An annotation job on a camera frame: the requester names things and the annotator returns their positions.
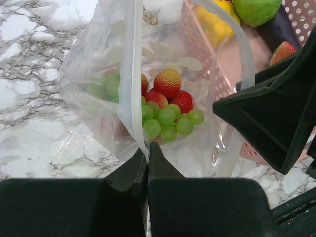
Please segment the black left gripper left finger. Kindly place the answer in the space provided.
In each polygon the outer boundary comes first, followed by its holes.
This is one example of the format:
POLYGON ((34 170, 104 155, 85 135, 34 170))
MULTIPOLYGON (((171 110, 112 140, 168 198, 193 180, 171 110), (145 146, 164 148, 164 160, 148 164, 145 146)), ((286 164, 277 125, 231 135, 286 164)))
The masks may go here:
POLYGON ((0 183, 3 237, 143 237, 146 158, 141 150, 104 178, 0 183))

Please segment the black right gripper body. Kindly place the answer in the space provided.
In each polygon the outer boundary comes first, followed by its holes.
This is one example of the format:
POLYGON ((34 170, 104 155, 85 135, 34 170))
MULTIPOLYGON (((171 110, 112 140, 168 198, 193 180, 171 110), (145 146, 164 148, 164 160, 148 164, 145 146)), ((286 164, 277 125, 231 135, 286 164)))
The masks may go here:
POLYGON ((281 237, 314 237, 316 235, 316 189, 292 198, 272 209, 281 237))

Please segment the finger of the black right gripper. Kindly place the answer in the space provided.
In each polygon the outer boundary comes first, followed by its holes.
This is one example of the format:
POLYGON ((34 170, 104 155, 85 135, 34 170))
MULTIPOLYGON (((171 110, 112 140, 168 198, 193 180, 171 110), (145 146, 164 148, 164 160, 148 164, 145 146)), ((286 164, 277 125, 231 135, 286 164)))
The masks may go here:
POLYGON ((316 31, 289 57, 256 76, 256 85, 213 103, 213 112, 234 127, 276 171, 287 174, 316 125, 316 31))

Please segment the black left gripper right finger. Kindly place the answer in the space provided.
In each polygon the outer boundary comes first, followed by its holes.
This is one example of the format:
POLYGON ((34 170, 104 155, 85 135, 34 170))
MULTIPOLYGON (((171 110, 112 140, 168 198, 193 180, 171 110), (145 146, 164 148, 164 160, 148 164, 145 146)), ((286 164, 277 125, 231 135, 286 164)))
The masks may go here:
POLYGON ((154 237, 278 237, 261 186, 245 178, 186 178, 150 145, 148 200, 154 237))

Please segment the green grape bunch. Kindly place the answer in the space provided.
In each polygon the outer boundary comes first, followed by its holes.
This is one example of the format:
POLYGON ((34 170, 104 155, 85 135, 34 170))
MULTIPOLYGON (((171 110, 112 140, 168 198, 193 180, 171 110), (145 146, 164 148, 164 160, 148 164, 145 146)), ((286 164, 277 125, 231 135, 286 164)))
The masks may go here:
MULTIPOLYGON (((91 78, 92 83, 88 86, 88 91, 94 96, 90 86, 98 83, 101 78, 91 78)), ((142 127, 147 137, 150 140, 158 137, 166 143, 176 140, 178 135, 190 135, 194 126, 201 125, 205 119, 204 112, 200 109, 193 108, 189 113, 181 114, 177 106, 169 105, 167 108, 159 109, 155 102, 147 102, 142 105, 141 113, 142 127)), ((101 120, 102 131, 112 131, 115 137, 129 135, 122 122, 110 123, 108 120, 106 118, 101 120)))

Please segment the red strawberry bunch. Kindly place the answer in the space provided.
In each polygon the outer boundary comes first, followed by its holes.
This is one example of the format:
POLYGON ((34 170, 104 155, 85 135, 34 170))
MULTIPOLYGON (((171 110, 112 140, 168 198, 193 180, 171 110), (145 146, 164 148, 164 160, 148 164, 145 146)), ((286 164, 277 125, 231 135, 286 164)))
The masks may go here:
POLYGON ((119 114, 129 111, 134 114, 147 102, 155 102, 159 109, 177 106, 179 113, 189 113, 193 108, 192 95, 182 89, 182 79, 174 69, 164 69, 154 76, 154 85, 150 88, 144 73, 138 72, 137 78, 121 78, 120 70, 106 70, 104 77, 90 86, 99 99, 118 103, 119 114))

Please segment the clear zip top bag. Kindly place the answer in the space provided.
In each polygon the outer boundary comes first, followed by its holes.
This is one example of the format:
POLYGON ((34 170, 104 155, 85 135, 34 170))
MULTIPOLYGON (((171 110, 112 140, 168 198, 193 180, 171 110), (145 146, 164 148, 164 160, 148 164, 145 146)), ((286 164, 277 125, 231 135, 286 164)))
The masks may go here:
POLYGON ((242 137, 214 102, 254 84, 229 0, 100 0, 59 70, 62 99, 116 158, 157 142, 186 177, 230 177, 242 137))

